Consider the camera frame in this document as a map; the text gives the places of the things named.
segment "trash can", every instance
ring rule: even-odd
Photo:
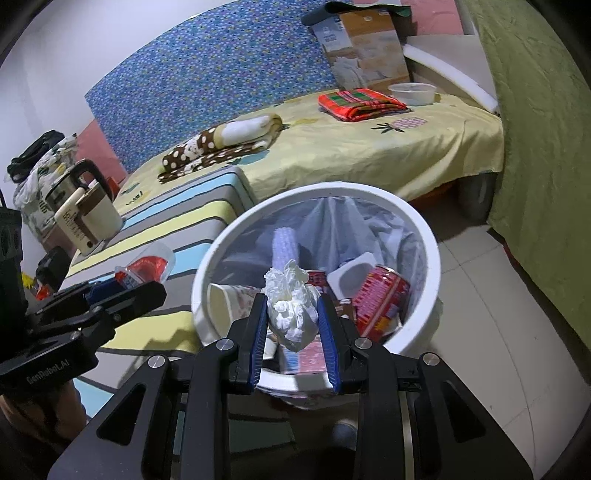
[[[307,270],[334,269],[343,257],[377,249],[377,258],[411,282],[403,326],[384,346],[409,356],[418,356],[427,347],[439,324],[434,306],[441,264],[435,237],[418,212],[396,195],[345,182],[317,183],[271,197],[238,217],[216,238],[199,266],[191,295],[194,325],[204,345],[227,334],[218,331],[208,312],[204,301],[208,285],[263,287],[263,275],[271,266],[272,233],[280,226],[299,231],[298,242],[304,251],[300,267]],[[326,373],[287,375],[263,369],[258,388],[305,408],[346,401],[332,396]]]

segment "metal screw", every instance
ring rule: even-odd
[[[359,337],[357,340],[355,340],[355,346],[360,350],[367,350],[372,345],[372,341],[366,337]]]
[[[221,350],[222,352],[224,350],[230,350],[230,348],[232,348],[234,346],[234,342],[232,342],[232,340],[230,340],[229,338],[222,338],[221,340],[218,340],[216,343],[216,348],[218,350]]]
[[[426,353],[425,355],[423,355],[423,362],[425,362],[427,365],[431,367],[438,365],[439,360],[439,357],[434,353]]]
[[[162,355],[154,355],[148,359],[148,366],[150,368],[158,368],[164,365],[166,359]]]

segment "crumpled tissue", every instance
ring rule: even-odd
[[[271,268],[265,274],[265,288],[269,309],[269,328],[279,343],[292,352],[309,345],[318,333],[316,303],[320,293],[313,285],[306,285],[308,272],[291,259],[283,271]]]

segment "blue patterned fabric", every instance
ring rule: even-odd
[[[323,0],[236,0],[168,30],[86,94],[128,172],[237,115],[336,86],[300,18]]]

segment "beige box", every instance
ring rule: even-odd
[[[388,94],[388,85],[408,82],[400,40],[384,9],[364,9],[312,26],[341,89],[370,88]]]

